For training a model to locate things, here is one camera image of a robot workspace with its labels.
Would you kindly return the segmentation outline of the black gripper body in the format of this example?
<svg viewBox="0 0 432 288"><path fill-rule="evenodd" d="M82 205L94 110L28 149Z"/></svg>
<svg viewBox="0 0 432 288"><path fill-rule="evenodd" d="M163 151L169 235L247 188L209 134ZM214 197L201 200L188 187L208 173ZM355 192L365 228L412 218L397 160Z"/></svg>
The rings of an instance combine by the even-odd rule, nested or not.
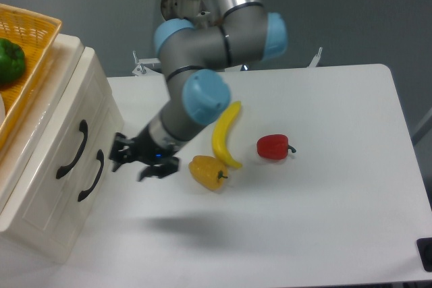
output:
<svg viewBox="0 0 432 288"><path fill-rule="evenodd" d="M150 134L150 126L146 126L137 136L131 139L131 161L139 161L145 165L160 165L176 154L173 146L163 148L155 142Z"/></svg>

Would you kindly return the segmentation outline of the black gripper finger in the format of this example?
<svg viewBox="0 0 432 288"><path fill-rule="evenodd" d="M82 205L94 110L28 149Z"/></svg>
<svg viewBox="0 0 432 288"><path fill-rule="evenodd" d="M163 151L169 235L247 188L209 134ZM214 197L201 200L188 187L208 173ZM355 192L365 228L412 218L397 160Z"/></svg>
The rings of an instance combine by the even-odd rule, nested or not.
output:
<svg viewBox="0 0 432 288"><path fill-rule="evenodd" d="M144 181L149 177L163 179L179 171L180 160L178 157L171 157L167 162L160 165L151 165L144 168L138 176L138 181Z"/></svg>
<svg viewBox="0 0 432 288"><path fill-rule="evenodd" d="M109 153L109 159L113 162L112 171L116 172L122 165L134 162L134 158L134 140L116 132Z"/></svg>

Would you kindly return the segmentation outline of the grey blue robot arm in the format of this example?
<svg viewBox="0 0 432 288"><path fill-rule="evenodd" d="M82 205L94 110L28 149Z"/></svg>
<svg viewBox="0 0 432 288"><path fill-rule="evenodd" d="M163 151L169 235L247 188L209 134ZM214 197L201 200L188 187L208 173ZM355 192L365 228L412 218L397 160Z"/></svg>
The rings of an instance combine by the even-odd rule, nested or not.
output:
<svg viewBox="0 0 432 288"><path fill-rule="evenodd" d="M261 0L216 0L220 20L198 28L174 18L154 35L155 52L169 101L134 138L116 134L109 158L119 169L144 164L140 177L166 177L179 168L176 154L230 103L230 90L218 71L282 55L288 46L283 18Z"/></svg>

